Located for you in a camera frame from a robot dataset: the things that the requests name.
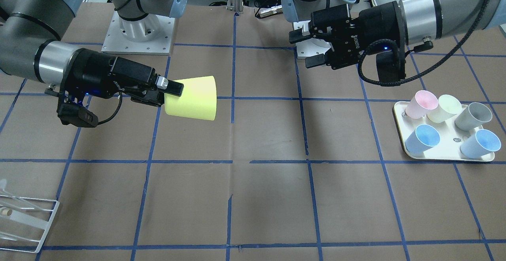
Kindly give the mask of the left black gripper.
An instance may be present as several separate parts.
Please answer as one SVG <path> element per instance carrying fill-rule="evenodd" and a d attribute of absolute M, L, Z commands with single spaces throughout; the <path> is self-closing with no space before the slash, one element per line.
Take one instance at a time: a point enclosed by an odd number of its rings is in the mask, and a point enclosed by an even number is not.
<path fill-rule="evenodd" d="M 305 67 L 328 65 L 332 69 L 340 69 L 357 64 L 360 52 L 377 40 L 387 39 L 394 43 L 374 47 L 369 54 L 393 48 L 403 52 L 406 46 L 405 25 L 396 1 L 362 10 L 357 18 L 352 18 L 348 5 L 343 4 L 312 12 L 309 30 L 299 28 L 290 31 L 289 43 L 312 38 L 330 43 L 331 48 L 325 54 L 307 57 Z"/>

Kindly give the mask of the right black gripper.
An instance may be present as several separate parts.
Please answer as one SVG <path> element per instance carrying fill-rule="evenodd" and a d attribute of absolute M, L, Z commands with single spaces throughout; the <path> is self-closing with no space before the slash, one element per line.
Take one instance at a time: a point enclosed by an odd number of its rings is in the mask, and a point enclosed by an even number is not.
<path fill-rule="evenodd" d="M 163 93 L 180 97 L 184 84 L 159 76 L 154 68 L 89 49 L 74 53 L 63 86 L 80 99 L 87 93 L 109 99 L 118 92 L 129 95 L 132 101 L 150 106 L 163 105 Z"/>

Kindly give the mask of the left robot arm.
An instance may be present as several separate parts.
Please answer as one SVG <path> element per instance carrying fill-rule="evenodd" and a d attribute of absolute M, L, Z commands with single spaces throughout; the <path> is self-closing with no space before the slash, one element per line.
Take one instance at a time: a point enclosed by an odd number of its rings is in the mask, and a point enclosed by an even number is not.
<path fill-rule="evenodd" d="M 464 34 L 479 20 L 477 30 L 505 23 L 505 0 L 398 0 L 362 10 L 352 18 L 349 6 L 357 0 L 281 0 L 290 23 L 309 21 L 308 29 L 289 33 L 290 43 L 319 39 L 329 43 L 323 55 L 306 60 L 307 68 L 354 65 L 377 40 L 392 40 L 404 50 L 425 40 Z"/>

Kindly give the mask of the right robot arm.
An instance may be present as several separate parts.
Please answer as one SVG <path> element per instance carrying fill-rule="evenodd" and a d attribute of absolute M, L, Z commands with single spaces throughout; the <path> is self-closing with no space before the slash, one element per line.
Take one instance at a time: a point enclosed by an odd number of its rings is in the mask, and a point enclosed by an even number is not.
<path fill-rule="evenodd" d="M 69 93 L 109 99 L 130 95 L 160 107 L 165 95 L 180 97 L 184 84 L 149 66 L 61 41 L 83 0 L 1 0 L 1 71 L 60 87 Z"/>

